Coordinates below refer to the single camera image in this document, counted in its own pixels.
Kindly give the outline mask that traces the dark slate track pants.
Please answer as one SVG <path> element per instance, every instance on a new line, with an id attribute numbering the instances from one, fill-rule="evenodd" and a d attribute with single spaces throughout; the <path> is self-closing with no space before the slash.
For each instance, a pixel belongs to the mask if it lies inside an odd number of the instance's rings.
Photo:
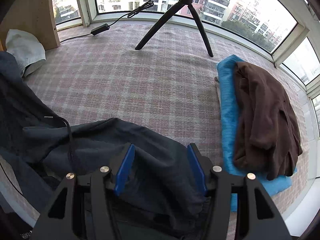
<path id="1" fill-rule="evenodd" d="M 110 160 L 135 146 L 125 188 L 111 188 Z M 40 213 L 33 239 L 201 239 L 209 199 L 187 148 L 117 118 L 71 126 L 23 83 L 1 52 L 1 156 Z"/>

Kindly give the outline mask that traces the brown folded garment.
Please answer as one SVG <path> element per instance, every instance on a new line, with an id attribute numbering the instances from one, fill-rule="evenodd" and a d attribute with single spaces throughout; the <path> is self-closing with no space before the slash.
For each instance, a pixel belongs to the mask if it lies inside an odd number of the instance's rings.
<path id="1" fill-rule="evenodd" d="M 234 88 L 239 106 L 233 164 L 267 180 L 294 174 L 303 153 L 295 112 L 283 85 L 269 72 L 237 62 Z"/>

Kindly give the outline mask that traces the pink plaid table cloth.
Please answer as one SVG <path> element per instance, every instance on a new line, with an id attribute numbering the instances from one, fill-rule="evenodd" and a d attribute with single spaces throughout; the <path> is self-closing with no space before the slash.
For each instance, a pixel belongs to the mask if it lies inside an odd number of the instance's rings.
<path id="1" fill-rule="evenodd" d="M 143 50 L 135 44 L 148 25 L 124 24 L 97 37 L 82 37 L 84 29 L 46 52 L 46 61 L 23 80 L 35 95 L 71 125 L 119 118 L 147 127 L 223 163 L 220 106 L 215 77 L 217 64 L 230 55 L 264 68 L 286 89 L 298 119 L 303 155 L 292 185 L 273 200 L 288 216 L 308 181 L 308 140 L 302 90 L 282 70 L 249 49 L 211 37 L 213 57 L 207 55 L 196 32 L 163 28 Z"/>

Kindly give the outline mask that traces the blue folded garment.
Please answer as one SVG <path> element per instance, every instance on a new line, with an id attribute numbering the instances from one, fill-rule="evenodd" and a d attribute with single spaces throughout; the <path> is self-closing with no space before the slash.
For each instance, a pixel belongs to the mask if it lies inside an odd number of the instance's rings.
<path id="1" fill-rule="evenodd" d="M 220 83 L 220 112 L 221 112 L 221 135 L 223 167 L 233 175 L 244 176 L 246 173 L 233 164 L 236 132 L 239 124 L 239 106 L 236 101 L 233 72 L 237 62 L 244 62 L 236 55 L 230 55 L 217 64 L 217 72 Z M 258 179 L 265 190 L 272 197 L 292 185 L 292 179 L 286 176 L 269 181 L 266 175 L 258 173 Z M 231 211 L 237 211 L 237 195 L 231 196 Z"/>

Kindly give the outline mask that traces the white denim garment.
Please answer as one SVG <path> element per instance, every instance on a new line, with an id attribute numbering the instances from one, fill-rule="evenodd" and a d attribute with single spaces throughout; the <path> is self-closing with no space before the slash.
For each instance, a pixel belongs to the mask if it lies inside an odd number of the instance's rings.
<path id="1" fill-rule="evenodd" d="M 27 77 L 46 62 L 43 45 L 31 33 L 10 29 L 5 41 L 7 52 L 17 61 L 21 77 Z"/>

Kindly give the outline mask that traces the large light wood board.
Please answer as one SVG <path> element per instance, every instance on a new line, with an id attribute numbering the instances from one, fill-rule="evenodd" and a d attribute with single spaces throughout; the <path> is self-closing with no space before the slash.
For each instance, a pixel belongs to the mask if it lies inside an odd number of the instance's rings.
<path id="1" fill-rule="evenodd" d="M 52 0 L 1 0 L 1 51 L 10 29 L 33 34 L 45 50 L 60 46 Z"/>

